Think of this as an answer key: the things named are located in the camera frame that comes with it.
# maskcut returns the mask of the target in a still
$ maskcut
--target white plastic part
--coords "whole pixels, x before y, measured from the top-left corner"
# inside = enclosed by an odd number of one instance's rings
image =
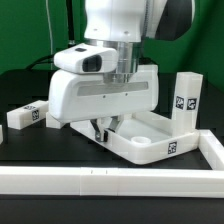
[[[87,44],[79,44],[75,47],[60,51],[54,56],[54,64],[65,71],[88,74],[93,71],[86,72],[83,70],[84,61],[87,58],[98,56],[102,60],[102,65],[97,73],[106,73],[114,71],[117,67],[118,54],[113,48],[105,48],[99,46],[90,46]]]
[[[143,65],[126,84],[104,83],[103,75],[57,71],[51,80],[49,112],[62,123],[153,110],[158,103],[158,67]]]
[[[224,171],[0,167],[1,195],[224,198]]]
[[[195,130],[203,76],[193,72],[177,73],[173,101],[173,136]]]
[[[85,38],[141,42],[145,0],[86,0]]]
[[[49,112],[46,113],[46,127],[61,129],[65,124],[55,120]]]
[[[2,126],[0,125],[0,145],[3,142]]]
[[[151,139],[146,138],[146,137],[142,137],[142,136],[132,137],[131,142],[134,143],[135,145],[139,146],[139,147],[149,146],[149,145],[152,144]]]
[[[167,0],[149,0],[149,21],[146,36],[155,38]]]
[[[80,195],[116,196],[118,191],[117,168],[82,168]]]
[[[224,147],[209,130],[200,130],[199,148],[213,170],[224,170]]]
[[[79,195],[80,168],[0,167],[0,194]]]
[[[46,117],[48,101],[36,101],[7,113],[8,127],[21,130]]]
[[[96,141],[95,130],[90,121],[73,122],[71,127],[135,164],[147,164],[170,158],[198,147],[197,130],[172,137],[172,120],[151,112],[135,113],[133,117],[124,119],[115,133],[107,130],[110,122],[111,118],[105,118],[100,126],[108,133],[108,141],[103,143]],[[150,139],[151,144],[136,144],[133,142],[133,137],[136,136]]]
[[[224,197],[224,171],[119,169],[119,196]]]

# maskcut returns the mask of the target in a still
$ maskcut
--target table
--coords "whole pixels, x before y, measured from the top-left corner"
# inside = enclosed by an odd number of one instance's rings
[[[0,123],[5,113],[47,100],[53,72],[11,70],[0,76]],[[160,74],[155,112],[170,117],[174,74]],[[224,144],[224,94],[204,80],[197,128],[211,129]],[[199,150],[139,166],[88,140],[66,125],[47,129],[45,120],[21,131],[4,129],[1,166],[211,169]],[[0,196],[4,223],[223,223],[224,200],[162,197]]]

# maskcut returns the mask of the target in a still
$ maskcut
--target white rectangular block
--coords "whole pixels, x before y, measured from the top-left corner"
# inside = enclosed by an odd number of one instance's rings
[[[118,196],[224,197],[224,172],[119,169]]]
[[[0,125],[0,144],[3,142],[2,126]]]
[[[196,125],[203,76],[193,72],[177,73],[172,111],[172,135],[193,132]]]
[[[80,195],[80,168],[0,167],[0,194]]]
[[[49,112],[46,113],[46,127],[61,129],[65,124],[54,119]]]
[[[82,168],[80,195],[117,195],[117,168]]]
[[[8,127],[21,130],[44,118],[48,112],[48,101],[36,101],[7,113]]]
[[[209,130],[200,130],[199,149],[213,170],[224,170],[224,147]]]

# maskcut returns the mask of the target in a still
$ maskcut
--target white edge rail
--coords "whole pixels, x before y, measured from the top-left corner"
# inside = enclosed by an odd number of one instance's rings
[[[0,194],[224,198],[224,147],[210,131],[199,138],[205,158],[219,170],[2,166]]]

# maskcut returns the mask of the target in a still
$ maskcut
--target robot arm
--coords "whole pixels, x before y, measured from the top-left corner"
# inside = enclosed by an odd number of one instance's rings
[[[186,2],[190,7],[183,7]],[[179,6],[175,14],[177,24],[183,14],[181,10],[186,9],[190,15],[186,19],[191,24],[193,3],[86,0],[88,44],[55,55],[55,65],[61,70],[51,81],[50,114],[69,123],[154,110],[158,102],[158,68],[139,65],[141,42],[144,36],[158,37],[162,21],[166,17],[173,19],[172,14],[167,15],[173,10],[171,6]],[[181,35],[189,28],[186,24]]]

